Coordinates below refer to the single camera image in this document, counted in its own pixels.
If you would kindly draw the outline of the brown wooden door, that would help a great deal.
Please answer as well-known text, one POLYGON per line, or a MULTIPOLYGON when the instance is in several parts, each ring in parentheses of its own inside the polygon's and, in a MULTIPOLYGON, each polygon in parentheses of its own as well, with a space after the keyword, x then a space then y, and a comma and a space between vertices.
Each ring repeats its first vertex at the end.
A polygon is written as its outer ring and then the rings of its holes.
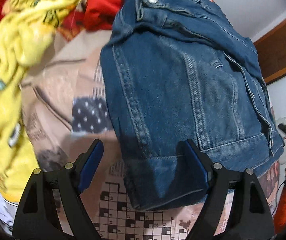
POLYGON ((286 19, 254 43, 266 84, 286 76, 286 19))

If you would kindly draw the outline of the newspaper print bed sheet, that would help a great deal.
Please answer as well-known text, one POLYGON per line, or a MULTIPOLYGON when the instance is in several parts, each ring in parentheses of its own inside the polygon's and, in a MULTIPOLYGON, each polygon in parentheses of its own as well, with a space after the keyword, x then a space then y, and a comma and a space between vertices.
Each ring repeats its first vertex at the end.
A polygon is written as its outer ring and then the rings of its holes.
MULTIPOLYGON (((39 165, 56 170, 74 161, 94 139, 104 156, 82 200, 104 239, 184 239, 204 200, 166 210, 132 207, 124 178, 126 166, 107 106, 101 50, 111 30, 83 31, 23 82, 24 122, 39 165)), ((274 203, 279 163, 257 176, 274 203)))

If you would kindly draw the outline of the yellow cartoon print garment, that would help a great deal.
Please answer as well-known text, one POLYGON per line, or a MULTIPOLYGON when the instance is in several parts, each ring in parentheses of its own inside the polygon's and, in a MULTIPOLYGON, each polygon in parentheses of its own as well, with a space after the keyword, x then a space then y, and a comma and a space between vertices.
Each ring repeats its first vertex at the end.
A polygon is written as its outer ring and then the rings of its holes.
POLYGON ((82 0, 9 0, 0 21, 0 194, 17 203, 38 167, 22 116, 20 83, 82 0))

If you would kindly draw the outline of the red garment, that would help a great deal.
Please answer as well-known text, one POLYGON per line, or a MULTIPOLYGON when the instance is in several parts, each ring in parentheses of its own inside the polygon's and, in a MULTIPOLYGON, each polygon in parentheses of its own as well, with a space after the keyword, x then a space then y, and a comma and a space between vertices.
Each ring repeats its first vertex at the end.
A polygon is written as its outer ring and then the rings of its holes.
MULTIPOLYGON (((0 0, 0 21, 6 15, 6 1, 0 0)), ((63 29, 71 33, 83 27, 88 31, 110 30, 121 7, 122 0, 88 0, 85 12, 73 10, 63 21, 63 29)))

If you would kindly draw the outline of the blue denim jacket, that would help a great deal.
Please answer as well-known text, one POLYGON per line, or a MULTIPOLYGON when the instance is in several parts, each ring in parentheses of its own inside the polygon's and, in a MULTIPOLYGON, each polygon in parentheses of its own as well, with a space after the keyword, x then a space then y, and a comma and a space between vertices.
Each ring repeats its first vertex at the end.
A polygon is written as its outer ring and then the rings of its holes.
POLYGON ((188 139, 212 161, 257 176, 282 155, 257 51, 216 3, 123 0, 100 61, 134 209, 204 200, 188 139))

